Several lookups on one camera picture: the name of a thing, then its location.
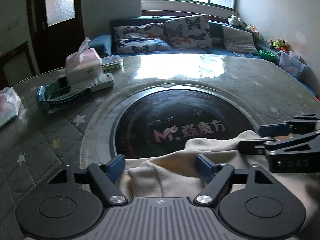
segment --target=brown wooden door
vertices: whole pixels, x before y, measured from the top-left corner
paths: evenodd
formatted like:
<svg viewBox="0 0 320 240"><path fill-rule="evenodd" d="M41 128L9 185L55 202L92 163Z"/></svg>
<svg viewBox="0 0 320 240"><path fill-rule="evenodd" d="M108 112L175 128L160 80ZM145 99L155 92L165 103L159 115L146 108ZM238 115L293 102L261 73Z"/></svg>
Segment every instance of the brown wooden door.
<svg viewBox="0 0 320 240"><path fill-rule="evenodd" d="M40 72L64 67L84 40L81 0L27 0L27 7Z"/></svg>

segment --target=wall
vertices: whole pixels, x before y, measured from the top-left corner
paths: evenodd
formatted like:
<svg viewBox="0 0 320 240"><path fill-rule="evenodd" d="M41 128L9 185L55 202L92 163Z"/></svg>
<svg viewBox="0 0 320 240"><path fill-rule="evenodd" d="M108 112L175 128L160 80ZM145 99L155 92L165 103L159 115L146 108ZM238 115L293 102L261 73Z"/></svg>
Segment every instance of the wall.
<svg viewBox="0 0 320 240"><path fill-rule="evenodd" d="M141 15L140 0L81 0L81 3L84 33L90 38L109 32L110 20Z"/></svg>
<svg viewBox="0 0 320 240"><path fill-rule="evenodd" d="M39 73L33 52L27 16L26 0L0 0L0 50L4 54L28 41L36 72Z"/></svg>
<svg viewBox="0 0 320 240"><path fill-rule="evenodd" d="M142 11L179 11L192 13L206 13L208 15L221 18L228 18L230 15L236 15L236 12L226 10L211 5L199 4L194 2L181 2L172 0L141 0Z"/></svg>
<svg viewBox="0 0 320 240"><path fill-rule="evenodd" d="M320 0L238 0L237 9L266 40L291 44L311 67L304 80L320 94Z"/></svg>

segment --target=beige fabric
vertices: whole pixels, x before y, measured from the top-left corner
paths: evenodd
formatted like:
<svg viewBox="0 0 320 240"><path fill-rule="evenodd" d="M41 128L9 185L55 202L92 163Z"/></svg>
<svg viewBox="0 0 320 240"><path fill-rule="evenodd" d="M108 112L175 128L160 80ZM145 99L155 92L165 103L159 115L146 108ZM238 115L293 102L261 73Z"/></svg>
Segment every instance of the beige fabric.
<svg viewBox="0 0 320 240"><path fill-rule="evenodd" d="M254 46L252 33L229 26L222 26L222 30L223 44L227 50L237 53L258 54Z"/></svg>
<svg viewBox="0 0 320 240"><path fill-rule="evenodd" d="M241 156L236 150L242 139L257 139L253 131L241 133L238 137L219 141L216 139L194 138L188 140L184 150L165 156L126 160L126 168L118 181L120 190L131 199L133 196L182 197L193 199L206 185L198 178L194 163L198 154L204 154L215 163L227 162L237 169L246 169L259 164L268 169L263 156ZM312 192L318 191L315 174L272 174L304 204L307 224L310 214L318 208Z"/></svg>

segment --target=green bowl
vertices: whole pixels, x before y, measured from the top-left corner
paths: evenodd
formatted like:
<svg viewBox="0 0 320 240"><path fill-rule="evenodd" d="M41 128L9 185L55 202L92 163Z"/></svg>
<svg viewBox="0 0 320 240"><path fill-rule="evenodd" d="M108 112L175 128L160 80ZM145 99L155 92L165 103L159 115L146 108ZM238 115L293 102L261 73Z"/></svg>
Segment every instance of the green bowl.
<svg viewBox="0 0 320 240"><path fill-rule="evenodd" d="M276 55L273 55L272 53L266 51L266 50L263 50L263 49L260 49L259 50L259 55L261 58L265 59L265 60L269 60L269 61L272 61L272 60L275 60L276 59Z"/></svg>

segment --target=window sill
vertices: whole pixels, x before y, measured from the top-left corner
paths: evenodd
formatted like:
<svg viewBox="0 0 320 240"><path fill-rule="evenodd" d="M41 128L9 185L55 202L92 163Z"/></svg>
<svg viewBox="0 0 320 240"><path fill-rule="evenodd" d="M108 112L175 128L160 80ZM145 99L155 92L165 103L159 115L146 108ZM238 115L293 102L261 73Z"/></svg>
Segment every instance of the window sill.
<svg viewBox="0 0 320 240"><path fill-rule="evenodd" d="M142 11L180 11L192 12L197 14L208 14L221 18L228 18L230 15L236 15L237 12L231 9L224 9L212 5L175 0L141 0Z"/></svg>

